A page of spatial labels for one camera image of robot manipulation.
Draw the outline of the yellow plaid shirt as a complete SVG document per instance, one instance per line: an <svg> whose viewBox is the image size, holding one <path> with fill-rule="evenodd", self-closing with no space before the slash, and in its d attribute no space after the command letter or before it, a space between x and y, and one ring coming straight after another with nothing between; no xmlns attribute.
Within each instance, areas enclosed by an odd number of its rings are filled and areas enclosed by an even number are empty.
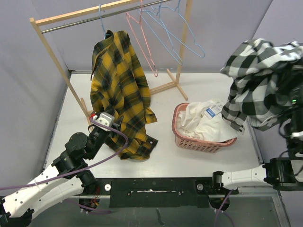
<svg viewBox="0 0 303 227"><path fill-rule="evenodd" d="M157 122L151 110L151 93L138 57L126 31L107 30L94 46L90 100L94 112L122 118L121 132L128 137L121 159L149 159L157 139L145 126Z"/></svg>

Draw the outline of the pink plastic laundry basket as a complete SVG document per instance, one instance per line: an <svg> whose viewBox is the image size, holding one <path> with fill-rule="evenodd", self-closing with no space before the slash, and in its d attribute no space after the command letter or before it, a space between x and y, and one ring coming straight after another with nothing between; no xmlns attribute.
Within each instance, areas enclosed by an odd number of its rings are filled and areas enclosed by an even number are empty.
<svg viewBox="0 0 303 227"><path fill-rule="evenodd" d="M177 105L173 114L172 131L175 135L175 143L178 147L194 150L194 151L201 151L205 153L216 153L220 149L230 147L236 142L237 138L233 138L225 142L209 142L209 141L189 138L180 134L179 131L177 130L177 117L179 112L184 111L187 106L188 103L181 103Z"/></svg>

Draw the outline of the pink hanger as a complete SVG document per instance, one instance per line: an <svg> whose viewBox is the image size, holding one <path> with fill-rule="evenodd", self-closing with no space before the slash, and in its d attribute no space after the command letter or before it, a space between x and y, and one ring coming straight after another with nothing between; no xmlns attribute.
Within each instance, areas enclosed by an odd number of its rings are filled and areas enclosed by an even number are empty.
<svg viewBox="0 0 303 227"><path fill-rule="evenodd" d="M151 53L151 50L149 47L149 43L148 43L147 37L144 32L142 12L143 12L143 1L141 0L140 6L139 6L139 18L138 19L134 18L133 16L130 15L130 13L128 11L125 13L125 16L126 16L127 23L134 35L134 38L135 38L137 44L139 45L139 48L146 60L151 72L157 78L158 70L157 70L154 60L152 58L152 53ZM139 40L137 32L133 28L133 23L136 23L139 26L139 28L140 28L139 34L142 36L142 41Z"/></svg>

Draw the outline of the blue hanger of yellow shirt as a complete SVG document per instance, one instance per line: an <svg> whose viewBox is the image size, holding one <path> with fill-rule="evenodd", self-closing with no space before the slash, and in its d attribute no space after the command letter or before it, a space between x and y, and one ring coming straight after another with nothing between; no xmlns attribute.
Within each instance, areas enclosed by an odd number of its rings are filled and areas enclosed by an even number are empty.
<svg viewBox="0 0 303 227"><path fill-rule="evenodd" d="M103 23L103 19L102 19L102 13L101 13L101 5L102 4L99 4L99 7L98 7L98 15L99 15L99 19L100 19L100 22L101 22L101 27L102 27L102 30L103 30L103 33L104 33L104 40L109 38L109 35L107 34L107 30L105 29L105 26L104 26L104 23Z"/></svg>

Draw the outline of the light blue wire hanger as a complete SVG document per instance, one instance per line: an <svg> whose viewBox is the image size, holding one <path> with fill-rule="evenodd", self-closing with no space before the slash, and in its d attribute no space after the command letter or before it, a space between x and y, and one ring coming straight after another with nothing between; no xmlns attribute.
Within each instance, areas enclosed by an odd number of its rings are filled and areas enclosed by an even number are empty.
<svg viewBox="0 0 303 227"><path fill-rule="evenodd" d="M185 12L182 14L181 13L181 1L178 0L176 6L170 7L170 6L165 6L163 5L164 1L161 0L159 5L156 7L151 7L151 11L145 10L144 12L147 13L155 22L157 22L166 32L168 38L169 38L169 42L171 44L171 51L168 51L170 53L170 55L180 64L183 64L183 60L181 59L181 48L184 47L187 50L189 50L190 52L192 52L195 56L197 56L200 59L203 59L205 57L205 51L203 49L203 47L198 44L196 42L196 37L189 25L189 20L190 20L190 15L191 15L191 8L192 8L192 4L193 1L192 0L187 0L186 1L186 6L185 6ZM169 29L167 28L167 26L165 25L164 21L162 20L162 14L161 11L163 9L167 9L170 10L171 12L174 12L178 15L178 17L182 20L183 23L183 32L182 35L184 35L184 37L182 38L177 38L176 35L174 35L171 31L169 31ZM186 40L187 40L187 35L188 33L191 35L193 44L195 47L197 47L201 53L198 53L197 51L195 51L194 49L192 49L191 47L189 47L186 44ZM176 41L178 41L180 43L180 51L179 53L177 53L177 51L175 50L173 41L171 38L175 38Z"/></svg>

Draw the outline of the black white checked shirt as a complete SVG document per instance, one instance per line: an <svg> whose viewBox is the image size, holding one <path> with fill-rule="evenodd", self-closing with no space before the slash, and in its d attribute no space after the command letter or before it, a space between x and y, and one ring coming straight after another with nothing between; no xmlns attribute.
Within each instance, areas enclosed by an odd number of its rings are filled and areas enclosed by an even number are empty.
<svg viewBox="0 0 303 227"><path fill-rule="evenodd" d="M220 70L233 79L223 120L239 133L244 122L266 131L291 115L290 93L302 81L303 45L297 41L274 46L266 39L239 45Z"/></svg>

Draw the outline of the blue hanger of white shirt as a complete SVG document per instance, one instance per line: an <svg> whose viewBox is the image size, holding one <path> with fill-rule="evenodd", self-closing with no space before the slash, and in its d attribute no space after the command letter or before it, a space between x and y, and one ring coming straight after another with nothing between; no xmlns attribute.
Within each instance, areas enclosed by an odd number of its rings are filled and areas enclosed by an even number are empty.
<svg viewBox="0 0 303 227"><path fill-rule="evenodd" d="M162 9L169 9L164 4L164 0L160 0L157 5L150 5L140 12L143 22L150 29L151 33L155 35L155 38L160 42L164 50L170 55L173 60L179 65L183 64L181 55L177 53L174 47L174 36L169 31L165 22L162 19Z"/></svg>

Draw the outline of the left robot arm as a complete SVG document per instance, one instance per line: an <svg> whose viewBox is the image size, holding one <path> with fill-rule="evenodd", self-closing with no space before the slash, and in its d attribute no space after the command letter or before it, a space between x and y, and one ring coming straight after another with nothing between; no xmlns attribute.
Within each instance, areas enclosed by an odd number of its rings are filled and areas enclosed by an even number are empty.
<svg viewBox="0 0 303 227"><path fill-rule="evenodd" d="M0 200L2 227L27 227L32 219L49 207L81 193L92 194L97 180L86 160L92 160L106 139L121 135L123 118L115 120L106 112L91 115L89 135L73 134L65 150L40 175Z"/></svg>

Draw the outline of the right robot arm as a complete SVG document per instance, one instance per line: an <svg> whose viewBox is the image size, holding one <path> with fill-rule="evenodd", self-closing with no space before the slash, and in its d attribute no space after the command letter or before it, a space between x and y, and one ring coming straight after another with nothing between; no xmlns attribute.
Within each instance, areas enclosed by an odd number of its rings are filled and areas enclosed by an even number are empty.
<svg viewBox="0 0 303 227"><path fill-rule="evenodd" d="M280 135L286 140L287 157L279 155L258 167L213 173L211 189L215 193L237 190L239 187L272 186L278 191L302 191L303 189L303 65L296 64L286 79L291 91L291 107L281 116Z"/></svg>

